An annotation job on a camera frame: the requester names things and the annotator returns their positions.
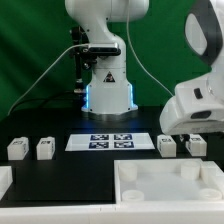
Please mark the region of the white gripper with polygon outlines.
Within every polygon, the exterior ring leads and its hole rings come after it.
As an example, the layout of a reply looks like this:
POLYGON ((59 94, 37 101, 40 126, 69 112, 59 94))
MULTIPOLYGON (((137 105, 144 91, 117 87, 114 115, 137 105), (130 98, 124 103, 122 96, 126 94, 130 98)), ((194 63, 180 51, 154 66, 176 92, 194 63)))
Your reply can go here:
POLYGON ((186 122, 180 118, 180 112, 175 106, 175 97, 165 105, 160 115, 161 130, 166 135, 200 134, 224 131, 223 122, 186 122))

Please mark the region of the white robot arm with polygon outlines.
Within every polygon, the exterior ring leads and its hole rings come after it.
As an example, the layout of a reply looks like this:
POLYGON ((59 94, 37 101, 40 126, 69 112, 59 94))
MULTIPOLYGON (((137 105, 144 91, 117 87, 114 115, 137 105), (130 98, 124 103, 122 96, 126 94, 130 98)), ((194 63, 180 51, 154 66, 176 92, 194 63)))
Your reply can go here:
MULTIPOLYGON (((82 111, 102 119, 136 111, 126 78, 125 42, 107 24, 144 17, 149 0, 65 0, 65 8, 86 33, 89 42, 81 51, 93 64, 82 111)), ((187 16, 185 35, 212 70, 175 87, 160 115, 161 130, 166 135, 224 131, 224 0, 197 0, 187 16)))

